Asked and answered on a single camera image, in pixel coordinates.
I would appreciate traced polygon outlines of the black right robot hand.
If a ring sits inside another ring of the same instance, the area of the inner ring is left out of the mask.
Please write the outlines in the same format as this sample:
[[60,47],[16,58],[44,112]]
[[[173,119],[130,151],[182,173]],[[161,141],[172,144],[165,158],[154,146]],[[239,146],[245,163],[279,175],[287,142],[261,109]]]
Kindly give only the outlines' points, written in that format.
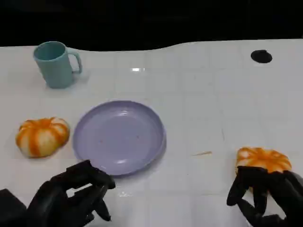
[[[261,167],[238,166],[227,205],[237,205],[253,227],[301,227],[303,225],[303,179],[292,171],[272,172]],[[265,216],[267,194],[284,211]]]

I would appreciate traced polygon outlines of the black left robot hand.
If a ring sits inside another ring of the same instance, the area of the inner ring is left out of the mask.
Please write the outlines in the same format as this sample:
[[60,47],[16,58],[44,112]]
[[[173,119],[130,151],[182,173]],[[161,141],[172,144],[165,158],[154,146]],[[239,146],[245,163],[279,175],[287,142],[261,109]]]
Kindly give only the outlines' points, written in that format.
[[116,186],[113,178],[89,160],[77,163],[44,182],[26,212],[28,227],[84,227],[96,212],[104,221],[111,216],[103,200]]

